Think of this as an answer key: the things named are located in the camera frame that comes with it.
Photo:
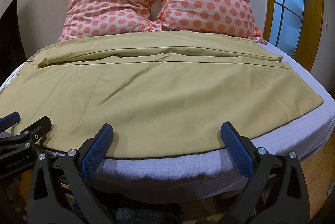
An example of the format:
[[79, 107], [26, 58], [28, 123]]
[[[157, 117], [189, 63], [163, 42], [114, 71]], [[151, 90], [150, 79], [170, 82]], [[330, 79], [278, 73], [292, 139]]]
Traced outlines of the khaki green pants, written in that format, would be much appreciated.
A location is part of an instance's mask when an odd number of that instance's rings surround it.
[[26, 61], [1, 91], [18, 134], [43, 116], [44, 145], [78, 148], [110, 124], [110, 158], [147, 159], [224, 147], [221, 125], [264, 135], [323, 103], [278, 54], [253, 40], [187, 31], [75, 38]]

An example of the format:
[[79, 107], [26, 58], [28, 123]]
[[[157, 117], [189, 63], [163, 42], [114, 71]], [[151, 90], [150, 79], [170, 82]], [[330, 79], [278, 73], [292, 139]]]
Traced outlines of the left polka dot pillow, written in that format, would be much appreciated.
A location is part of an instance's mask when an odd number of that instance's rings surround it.
[[160, 31], [161, 22], [151, 20], [154, 1], [68, 0], [68, 11], [58, 40]]

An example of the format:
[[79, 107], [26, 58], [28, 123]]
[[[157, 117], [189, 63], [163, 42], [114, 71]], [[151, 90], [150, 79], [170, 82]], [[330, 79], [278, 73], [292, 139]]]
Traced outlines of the lavender bed sheet mattress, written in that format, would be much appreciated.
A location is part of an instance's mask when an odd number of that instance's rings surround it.
[[[304, 116], [251, 139], [256, 146], [264, 146], [273, 154], [293, 150], [299, 158], [309, 156], [326, 143], [334, 128], [334, 100], [310, 73], [290, 57], [273, 47], [264, 49], [280, 55], [324, 102]], [[18, 75], [23, 65], [13, 72], [1, 91]], [[52, 150], [44, 145], [45, 141], [41, 146], [48, 152], [67, 152]], [[208, 197], [242, 187], [244, 182], [224, 147], [205, 153], [162, 158], [119, 159], [107, 156], [93, 180], [94, 185], [101, 189], [120, 189], [141, 200], [154, 202], [172, 197], [180, 200]]]

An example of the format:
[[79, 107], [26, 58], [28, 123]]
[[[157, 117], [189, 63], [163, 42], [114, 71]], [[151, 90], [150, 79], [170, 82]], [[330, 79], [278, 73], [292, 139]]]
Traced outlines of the blue glass window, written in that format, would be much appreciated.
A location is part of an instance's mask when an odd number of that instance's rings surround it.
[[298, 48], [304, 15], [304, 0], [274, 0], [269, 43], [294, 57]]

